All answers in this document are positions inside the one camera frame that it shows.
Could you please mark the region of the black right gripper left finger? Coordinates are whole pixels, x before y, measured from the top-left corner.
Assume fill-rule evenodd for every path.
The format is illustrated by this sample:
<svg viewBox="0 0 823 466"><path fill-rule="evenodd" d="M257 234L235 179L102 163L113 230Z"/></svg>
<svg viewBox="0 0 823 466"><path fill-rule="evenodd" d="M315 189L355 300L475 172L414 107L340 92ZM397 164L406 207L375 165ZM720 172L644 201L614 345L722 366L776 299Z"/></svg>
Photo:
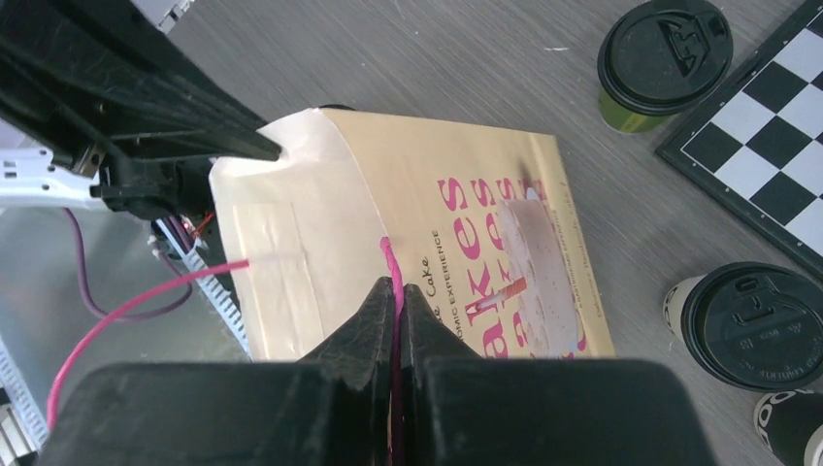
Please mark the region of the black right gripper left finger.
<svg viewBox="0 0 823 466"><path fill-rule="evenodd" d="M42 465L386 465L392 281L294 362L130 363L71 393Z"/></svg>

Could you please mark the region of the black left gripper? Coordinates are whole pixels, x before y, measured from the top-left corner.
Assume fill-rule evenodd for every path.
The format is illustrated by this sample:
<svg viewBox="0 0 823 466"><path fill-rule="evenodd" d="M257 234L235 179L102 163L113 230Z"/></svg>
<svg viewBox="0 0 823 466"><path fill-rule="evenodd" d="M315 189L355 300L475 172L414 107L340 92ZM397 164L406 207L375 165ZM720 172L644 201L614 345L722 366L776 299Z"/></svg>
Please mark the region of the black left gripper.
<svg viewBox="0 0 823 466"><path fill-rule="evenodd" d="M275 160L263 120L129 1L5 1L1 116L65 165L110 157L89 193L142 220L214 209L212 163Z"/></svg>

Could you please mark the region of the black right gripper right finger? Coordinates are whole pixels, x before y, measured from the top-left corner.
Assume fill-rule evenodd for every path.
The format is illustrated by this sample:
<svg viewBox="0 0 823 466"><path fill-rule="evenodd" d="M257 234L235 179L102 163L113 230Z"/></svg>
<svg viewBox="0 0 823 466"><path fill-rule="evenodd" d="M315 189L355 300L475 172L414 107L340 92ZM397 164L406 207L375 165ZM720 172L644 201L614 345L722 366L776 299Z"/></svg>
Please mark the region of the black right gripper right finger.
<svg viewBox="0 0 823 466"><path fill-rule="evenodd" d="M403 465L712 465L675 374L637 359L486 359L405 287Z"/></svg>

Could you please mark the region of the paper gift bag pink handles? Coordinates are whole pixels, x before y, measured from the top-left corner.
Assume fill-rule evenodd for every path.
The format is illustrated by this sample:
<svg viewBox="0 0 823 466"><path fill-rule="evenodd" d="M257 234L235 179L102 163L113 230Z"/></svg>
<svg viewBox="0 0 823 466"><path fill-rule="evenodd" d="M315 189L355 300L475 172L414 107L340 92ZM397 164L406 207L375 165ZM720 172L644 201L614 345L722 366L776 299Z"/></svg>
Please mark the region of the paper gift bag pink handles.
<svg viewBox="0 0 823 466"><path fill-rule="evenodd" d="M435 318L486 359L614 353L554 137L352 110L261 129L277 161L219 159L210 188L247 328L249 363L294 362L392 281L388 440L398 459L399 318L418 286ZM49 393L101 333L73 349Z"/></svg>

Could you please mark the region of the white paper cup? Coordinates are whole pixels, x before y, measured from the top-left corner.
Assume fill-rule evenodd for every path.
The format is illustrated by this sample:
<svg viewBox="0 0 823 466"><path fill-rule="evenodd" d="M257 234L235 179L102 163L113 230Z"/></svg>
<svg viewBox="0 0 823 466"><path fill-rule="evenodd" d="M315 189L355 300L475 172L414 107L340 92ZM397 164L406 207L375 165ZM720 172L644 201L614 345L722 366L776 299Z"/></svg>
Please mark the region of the white paper cup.
<svg viewBox="0 0 823 466"><path fill-rule="evenodd" d="M706 276L703 274L677 283L667 292L663 302L663 317L669 330L689 348L694 344L690 340L688 322L685 320L690 311L687 300Z"/></svg>

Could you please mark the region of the stack of paper cups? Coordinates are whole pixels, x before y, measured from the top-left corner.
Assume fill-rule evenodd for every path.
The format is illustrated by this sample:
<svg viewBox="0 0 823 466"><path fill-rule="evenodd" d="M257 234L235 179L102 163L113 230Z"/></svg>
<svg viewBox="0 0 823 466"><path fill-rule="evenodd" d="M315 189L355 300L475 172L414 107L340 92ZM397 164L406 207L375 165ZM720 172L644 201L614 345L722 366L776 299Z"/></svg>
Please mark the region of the stack of paper cups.
<svg viewBox="0 0 823 466"><path fill-rule="evenodd" d="M755 432L783 465L822 464L822 393L767 393L753 411Z"/></svg>

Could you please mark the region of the green paper cup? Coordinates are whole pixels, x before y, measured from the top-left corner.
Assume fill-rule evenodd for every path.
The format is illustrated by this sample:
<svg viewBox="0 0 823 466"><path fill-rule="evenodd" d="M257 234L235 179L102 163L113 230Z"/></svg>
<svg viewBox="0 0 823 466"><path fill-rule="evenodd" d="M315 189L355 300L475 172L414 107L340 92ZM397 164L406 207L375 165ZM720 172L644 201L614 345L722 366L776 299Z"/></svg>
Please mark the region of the green paper cup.
<svg viewBox="0 0 823 466"><path fill-rule="evenodd" d="M671 118L671 116L647 116L634 112L610 97L603 87L599 92L598 108L606 125L627 134L649 131Z"/></svg>

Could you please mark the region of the black coffee cup lid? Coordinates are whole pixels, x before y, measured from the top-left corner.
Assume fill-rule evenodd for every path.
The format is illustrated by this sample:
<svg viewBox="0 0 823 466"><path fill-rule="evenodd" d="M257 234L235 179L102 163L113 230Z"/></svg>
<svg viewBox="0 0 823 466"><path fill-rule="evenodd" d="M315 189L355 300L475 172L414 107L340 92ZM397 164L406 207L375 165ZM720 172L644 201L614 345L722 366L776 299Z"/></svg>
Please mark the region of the black coffee cup lid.
<svg viewBox="0 0 823 466"><path fill-rule="evenodd" d="M668 117L714 92L733 56L729 21L709 1L647 1L609 31L597 71L606 95L622 107Z"/></svg>

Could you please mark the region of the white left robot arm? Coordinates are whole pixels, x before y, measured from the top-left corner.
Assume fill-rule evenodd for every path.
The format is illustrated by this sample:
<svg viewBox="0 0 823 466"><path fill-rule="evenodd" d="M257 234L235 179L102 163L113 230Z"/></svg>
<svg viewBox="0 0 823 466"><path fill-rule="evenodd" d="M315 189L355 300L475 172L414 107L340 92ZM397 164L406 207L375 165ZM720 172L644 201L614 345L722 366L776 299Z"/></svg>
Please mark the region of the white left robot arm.
<svg viewBox="0 0 823 466"><path fill-rule="evenodd" d="M214 207L213 159L280 157L262 118L169 40L186 8L2 3L3 207L197 216Z"/></svg>

